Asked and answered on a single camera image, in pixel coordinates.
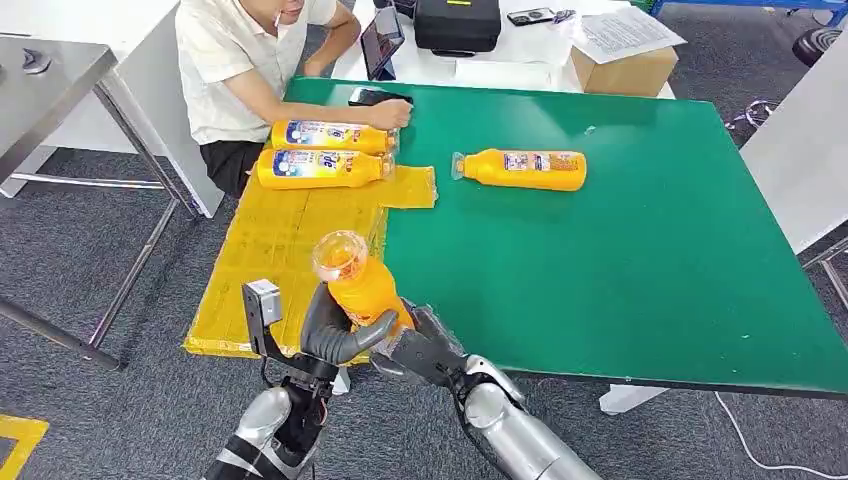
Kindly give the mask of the person's right hand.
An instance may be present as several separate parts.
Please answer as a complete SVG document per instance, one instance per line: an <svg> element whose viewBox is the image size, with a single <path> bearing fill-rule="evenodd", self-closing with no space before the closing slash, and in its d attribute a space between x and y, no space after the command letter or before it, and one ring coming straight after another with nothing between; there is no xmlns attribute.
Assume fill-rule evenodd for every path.
<svg viewBox="0 0 848 480"><path fill-rule="evenodd" d="M389 99L367 108L367 124L380 130L408 126L413 105L402 99Z"/></svg>

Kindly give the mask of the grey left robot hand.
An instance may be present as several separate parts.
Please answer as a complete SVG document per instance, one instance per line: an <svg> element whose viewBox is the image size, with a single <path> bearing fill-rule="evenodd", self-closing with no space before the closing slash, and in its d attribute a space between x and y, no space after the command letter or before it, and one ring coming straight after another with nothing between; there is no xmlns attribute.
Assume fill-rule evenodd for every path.
<svg viewBox="0 0 848 480"><path fill-rule="evenodd" d="M396 310L386 310L371 325L352 331L352 322L344 309L331 295L328 285L321 282L316 287L301 329L302 353L340 366L340 387L333 387L334 395L350 391L350 378L343 364L363 351L386 339L398 320Z"/></svg>

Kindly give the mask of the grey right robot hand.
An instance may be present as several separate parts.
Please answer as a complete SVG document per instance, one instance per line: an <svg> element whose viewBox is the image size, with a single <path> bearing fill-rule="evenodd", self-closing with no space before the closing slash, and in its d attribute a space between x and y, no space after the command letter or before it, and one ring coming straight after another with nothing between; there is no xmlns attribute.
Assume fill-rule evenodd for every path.
<svg viewBox="0 0 848 480"><path fill-rule="evenodd" d="M430 305L402 302L414 326L372 347L371 364L388 376L450 388L465 371L462 345Z"/></svg>

